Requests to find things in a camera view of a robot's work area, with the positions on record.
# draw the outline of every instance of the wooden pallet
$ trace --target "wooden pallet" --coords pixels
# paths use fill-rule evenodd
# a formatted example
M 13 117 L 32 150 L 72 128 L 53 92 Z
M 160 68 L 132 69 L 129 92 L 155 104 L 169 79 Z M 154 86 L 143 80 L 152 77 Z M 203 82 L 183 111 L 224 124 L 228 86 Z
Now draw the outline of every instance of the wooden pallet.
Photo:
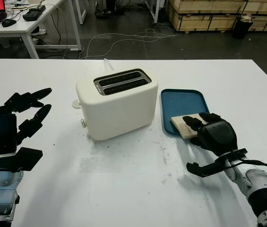
M 267 14 L 267 0 L 169 0 L 178 14 Z
M 167 14 L 176 31 L 228 31 L 234 28 L 237 16 L 178 14 L 171 4 Z M 249 31 L 267 31 L 267 16 L 253 16 Z
M 248 0 L 244 14 L 267 14 L 267 0 Z
M 241 13 L 243 0 L 170 0 L 177 13 Z

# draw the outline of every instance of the blue tray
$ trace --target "blue tray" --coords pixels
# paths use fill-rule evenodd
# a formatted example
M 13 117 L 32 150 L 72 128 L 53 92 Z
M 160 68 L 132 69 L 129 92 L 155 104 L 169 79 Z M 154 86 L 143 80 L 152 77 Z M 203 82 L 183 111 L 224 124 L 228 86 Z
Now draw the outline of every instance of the blue tray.
M 209 113 L 203 94 L 196 90 L 165 89 L 161 92 L 161 101 L 164 128 L 171 134 L 180 134 L 171 117 Z

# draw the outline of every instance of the robotic hand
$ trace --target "robotic hand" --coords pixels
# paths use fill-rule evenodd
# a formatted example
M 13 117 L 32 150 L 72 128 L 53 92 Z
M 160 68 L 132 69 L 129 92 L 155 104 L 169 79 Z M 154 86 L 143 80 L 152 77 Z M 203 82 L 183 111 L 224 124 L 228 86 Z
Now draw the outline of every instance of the robotic hand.
M 51 105 L 38 100 L 51 91 L 51 88 L 46 88 L 32 94 L 15 93 L 4 106 L 0 106 L 0 227 L 11 226 L 16 204 L 20 201 L 16 189 L 23 179 L 23 171 L 31 171 L 43 155 L 41 150 L 20 148 L 17 153 L 16 150 L 24 138 L 32 137 L 42 127 L 41 122 Z M 17 118 L 12 112 L 20 113 L 30 107 L 41 109 L 33 119 L 20 124 L 17 132 Z
M 198 163 L 187 163 L 187 170 L 200 177 L 224 171 L 246 196 L 258 227 L 267 227 L 267 173 L 256 166 L 267 166 L 257 160 L 248 160 L 246 149 L 237 149 L 237 138 L 232 126 L 220 116 L 200 113 L 207 124 L 197 118 L 183 117 L 185 123 L 197 131 L 197 137 L 190 141 L 194 145 L 212 151 L 218 156 L 214 163 L 200 167 Z

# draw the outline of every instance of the white cable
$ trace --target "white cable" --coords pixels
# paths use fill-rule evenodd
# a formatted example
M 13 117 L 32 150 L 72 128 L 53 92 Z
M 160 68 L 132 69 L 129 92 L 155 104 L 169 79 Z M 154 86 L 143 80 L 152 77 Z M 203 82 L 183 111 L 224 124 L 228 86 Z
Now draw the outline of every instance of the white cable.
M 105 54 L 102 54 L 102 55 L 93 55 L 93 56 L 88 56 L 88 52 L 89 52 L 89 46 L 91 44 L 91 42 L 99 37 L 99 36 L 102 36 L 102 35 L 123 35 L 123 36 L 130 36 L 130 37 L 135 37 L 135 38 L 156 38 L 155 40 L 139 40 L 139 39 L 121 39 L 121 40 L 118 40 L 116 42 L 114 42 L 110 48 L 110 50 L 105 53 Z M 177 35 L 180 35 L 180 33 L 176 33 L 174 35 L 166 35 L 166 34 L 161 34 L 161 33 L 157 33 L 154 29 L 152 28 L 148 28 L 146 29 L 144 32 L 138 32 L 138 33 L 135 33 L 134 35 L 127 35 L 127 34 L 119 34 L 119 33 L 104 33 L 104 34 L 100 34 L 100 35 L 96 35 L 94 36 L 88 43 L 88 46 L 87 46 L 87 53 L 86 53 L 86 56 L 83 57 L 83 58 L 79 58 L 79 59 L 87 59 L 88 57 L 103 57 L 105 55 L 107 55 L 113 48 L 113 46 L 121 41 L 126 41 L 126 40 L 132 40 L 132 41 L 138 41 L 138 42 L 144 42 L 144 43 L 152 43 L 152 42 L 156 42 L 158 41 L 159 39 L 162 39 L 162 38 L 168 38 L 168 37 L 173 37 L 173 36 L 177 36 Z
M 83 51 L 84 51 L 84 47 L 83 46 L 81 46 L 81 48 L 82 48 L 82 51 L 78 54 L 78 59 L 80 59 L 81 58 L 81 53 L 83 53 Z
M 114 71 L 114 68 L 112 67 L 112 65 L 110 64 L 110 62 L 109 62 L 108 59 L 104 58 L 104 62 L 108 63 L 110 69 L 111 69 L 112 71 Z

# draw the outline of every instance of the computer mouse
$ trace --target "computer mouse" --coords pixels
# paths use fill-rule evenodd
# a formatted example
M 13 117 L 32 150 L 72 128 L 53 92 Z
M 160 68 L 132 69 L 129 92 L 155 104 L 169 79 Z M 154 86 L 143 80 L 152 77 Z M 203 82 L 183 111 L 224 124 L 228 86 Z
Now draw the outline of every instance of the computer mouse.
M 9 27 L 11 25 L 14 25 L 16 23 L 15 20 L 12 20 L 12 19 L 4 19 L 1 21 L 1 24 L 3 27 Z

